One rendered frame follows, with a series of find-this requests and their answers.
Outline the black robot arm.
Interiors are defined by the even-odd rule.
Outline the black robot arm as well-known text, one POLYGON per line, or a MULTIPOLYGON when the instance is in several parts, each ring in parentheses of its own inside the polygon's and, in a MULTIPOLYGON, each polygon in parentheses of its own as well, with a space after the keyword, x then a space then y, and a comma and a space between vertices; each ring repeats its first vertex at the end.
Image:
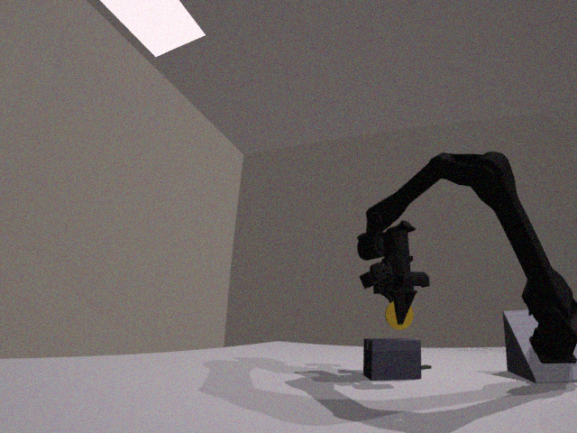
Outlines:
POLYGON ((546 257, 518 199, 515 178, 503 153, 444 152, 430 159, 395 194, 367 209, 366 234, 357 237, 360 257, 369 261, 388 252, 409 252, 408 232, 416 228, 404 220, 389 227, 414 199, 440 179, 472 187, 497 215, 527 277, 521 297, 528 306, 528 315, 533 314, 538 322, 529 340, 541 364, 576 363, 573 352, 577 344, 577 302, 563 276, 546 257))

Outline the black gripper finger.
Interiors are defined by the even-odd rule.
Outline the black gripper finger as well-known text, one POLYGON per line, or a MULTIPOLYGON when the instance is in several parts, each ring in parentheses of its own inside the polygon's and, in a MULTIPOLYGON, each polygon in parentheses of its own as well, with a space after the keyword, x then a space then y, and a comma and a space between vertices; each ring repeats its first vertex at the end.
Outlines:
POLYGON ((417 290, 390 290, 387 291, 387 293, 394 299, 394 308, 397 315, 396 320, 399 325, 402 325, 417 290))
POLYGON ((394 301, 394 299, 391 298, 390 295, 389 295, 387 292, 382 292, 381 294, 382 294, 382 296, 384 296, 386 299, 389 300, 389 303, 392 302, 392 301, 394 301))

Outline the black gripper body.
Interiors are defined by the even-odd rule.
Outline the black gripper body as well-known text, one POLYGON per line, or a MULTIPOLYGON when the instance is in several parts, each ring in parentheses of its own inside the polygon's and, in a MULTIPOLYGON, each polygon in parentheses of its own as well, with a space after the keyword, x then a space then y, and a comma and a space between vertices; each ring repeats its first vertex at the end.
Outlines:
POLYGON ((421 288, 430 286, 429 276, 425 272, 410 271, 410 262, 413 262, 413 256, 410 256, 408 251, 385 253, 384 259, 381 260, 384 264, 386 258, 392 266, 393 274, 389 274, 388 278, 383 280, 387 283, 377 282, 373 286, 373 294, 390 290, 414 290, 414 286, 421 286, 421 288), (389 281, 389 279, 394 281, 389 281))

